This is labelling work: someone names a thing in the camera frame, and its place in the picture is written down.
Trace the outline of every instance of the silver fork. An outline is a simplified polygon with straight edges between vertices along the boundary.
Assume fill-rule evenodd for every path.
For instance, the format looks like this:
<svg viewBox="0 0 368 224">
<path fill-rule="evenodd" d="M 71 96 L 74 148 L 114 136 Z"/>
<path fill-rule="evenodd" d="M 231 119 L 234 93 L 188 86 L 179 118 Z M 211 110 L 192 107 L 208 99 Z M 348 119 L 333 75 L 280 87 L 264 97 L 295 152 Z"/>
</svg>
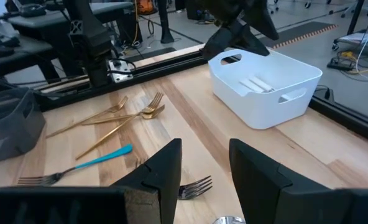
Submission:
<svg viewBox="0 0 368 224">
<path fill-rule="evenodd" d="M 147 159 L 136 159 L 136 168 L 145 163 Z M 178 189 L 177 199 L 179 200 L 189 200 L 200 196 L 201 194 L 210 190 L 212 186 L 211 176 L 207 176 L 203 179 L 195 181 L 194 183 L 181 185 Z"/>
</svg>

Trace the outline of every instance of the white plastic basket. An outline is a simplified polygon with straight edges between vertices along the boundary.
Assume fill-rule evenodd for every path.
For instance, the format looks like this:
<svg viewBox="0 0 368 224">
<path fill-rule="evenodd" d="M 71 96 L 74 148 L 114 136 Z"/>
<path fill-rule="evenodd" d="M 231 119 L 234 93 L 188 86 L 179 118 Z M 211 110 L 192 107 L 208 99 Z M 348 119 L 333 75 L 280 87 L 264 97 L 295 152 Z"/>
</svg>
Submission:
<svg viewBox="0 0 368 224">
<path fill-rule="evenodd" d="M 238 62 L 222 59 L 240 55 Z M 303 115 L 322 71 L 270 50 L 260 56 L 229 50 L 209 61 L 213 92 L 249 127 L 267 129 Z"/>
</svg>

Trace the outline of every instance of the desk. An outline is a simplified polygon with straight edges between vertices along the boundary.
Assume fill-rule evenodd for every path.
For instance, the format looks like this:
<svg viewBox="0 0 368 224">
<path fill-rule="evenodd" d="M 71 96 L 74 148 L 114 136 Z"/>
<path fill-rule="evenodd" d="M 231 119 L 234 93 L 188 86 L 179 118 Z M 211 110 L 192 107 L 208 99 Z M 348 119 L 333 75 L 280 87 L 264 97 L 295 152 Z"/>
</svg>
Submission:
<svg viewBox="0 0 368 224">
<path fill-rule="evenodd" d="M 0 77 L 34 65 L 39 66 L 46 80 L 59 77 L 51 64 L 51 60 L 57 58 L 57 54 L 50 44 L 14 34 L 10 24 L 0 24 L 0 31 L 16 36 L 20 40 L 20 46 L 14 48 L 13 55 L 0 58 Z"/>
<path fill-rule="evenodd" d="M 90 3 L 91 10 L 102 23 L 120 21 L 123 19 L 124 9 L 132 6 L 131 2 Z M 20 34 L 51 44 L 58 52 L 61 66 L 67 76 L 83 73 L 82 69 L 76 66 L 76 62 L 69 59 L 75 58 L 76 52 L 68 36 L 70 25 L 60 11 L 47 12 L 44 16 L 32 18 L 18 16 L 8 21 Z"/>
<path fill-rule="evenodd" d="M 197 48 L 148 58 L 137 65 Z M 116 123 L 80 126 L 45 139 L 46 134 L 105 110 L 123 96 L 128 96 L 129 101 L 120 113 L 135 113 L 157 91 L 165 93 L 161 104 L 166 106 L 157 119 L 136 118 L 115 138 L 78 162 L 74 157 Z M 173 138 L 182 138 L 182 184 L 211 175 L 213 188 L 194 200 L 178 201 L 175 223 L 210 224 L 223 215 L 243 217 L 228 159 L 229 139 L 239 138 L 327 187 L 368 187 L 368 141 L 311 109 L 274 128 L 251 129 L 213 95 L 207 65 L 48 111 L 44 116 L 47 124 L 37 146 L 24 156 L 0 162 L 0 186 L 11 185 L 20 176 L 61 171 L 133 144 L 131 154 L 78 170 L 56 184 L 108 186 L 133 170 L 136 158 L 150 157 Z"/>
</svg>

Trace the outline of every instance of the black mat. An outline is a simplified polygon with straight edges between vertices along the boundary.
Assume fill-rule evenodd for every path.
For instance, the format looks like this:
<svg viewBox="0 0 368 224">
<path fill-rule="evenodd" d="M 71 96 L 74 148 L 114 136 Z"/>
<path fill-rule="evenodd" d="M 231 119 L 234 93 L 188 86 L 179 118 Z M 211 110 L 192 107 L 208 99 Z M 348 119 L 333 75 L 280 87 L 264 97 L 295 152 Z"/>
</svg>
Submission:
<svg viewBox="0 0 368 224">
<path fill-rule="evenodd" d="M 280 32 L 278 40 L 271 40 L 267 37 L 262 37 L 259 40 L 267 47 L 283 47 L 285 45 L 292 44 L 294 42 L 312 37 L 314 35 L 318 35 L 336 27 L 337 25 L 327 24 L 324 22 L 309 22 Z"/>
<path fill-rule="evenodd" d="M 144 53 L 144 54 L 142 54 L 142 56 L 144 57 L 144 59 L 147 59 L 147 58 L 163 55 L 163 54 L 166 54 L 166 53 L 170 53 L 170 52 L 173 52 L 173 51 L 176 51 L 176 49 L 174 49 L 173 47 L 167 47 L 165 49 L 154 50 L 153 52 Z M 136 55 L 136 56 L 132 56 L 132 57 L 127 58 L 127 60 L 129 60 L 131 62 L 140 61 L 142 59 L 143 58 L 141 57 L 141 55 Z"/>
</svg>

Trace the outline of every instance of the wooden tabletop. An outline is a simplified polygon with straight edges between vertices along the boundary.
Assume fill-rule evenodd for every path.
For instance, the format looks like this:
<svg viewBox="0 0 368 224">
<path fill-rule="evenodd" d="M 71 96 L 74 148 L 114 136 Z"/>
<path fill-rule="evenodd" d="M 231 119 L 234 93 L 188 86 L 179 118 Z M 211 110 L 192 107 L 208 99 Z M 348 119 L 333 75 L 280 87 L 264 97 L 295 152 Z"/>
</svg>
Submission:
<svg viewBox="0 0 368 224">
<path fill-rule="evenodd" d="M 150 63 L 194 50 L 185 49 L 139 62 Z M 165 110 L 152 120 L 136 118 L 114 138 L 79 161 L 75 156 L 117 126 L 80 126 L 52 138 L 50 134 L 129 97 L 119 114 L 132 114 L 165 94 Z M 126 144 L 134 150 L 100 165 L 78 170 L 55 185 L 109 186 L 134 169 L 136 158 L 150 157 L 173 138 L 183 139 L 182 184 L 211 175 L 213 188 L 188 201 L 178 201 L 175 223 L 212 223 L 223 215 L 242 216 L 228 160 L 230 138 L 238 138 L 283 165 L 327 186 L 368 188 L 368 140 L 323 115 L 306 114 L 263 131 L 246 126 L 213 95 L 207 65 L 131 86 L 44 113 L 47 124 L 37 146 L 27 154 L 0 162 L 0 186 L 20 176 L 60 172 L 108 154 Z"/>
</svg>

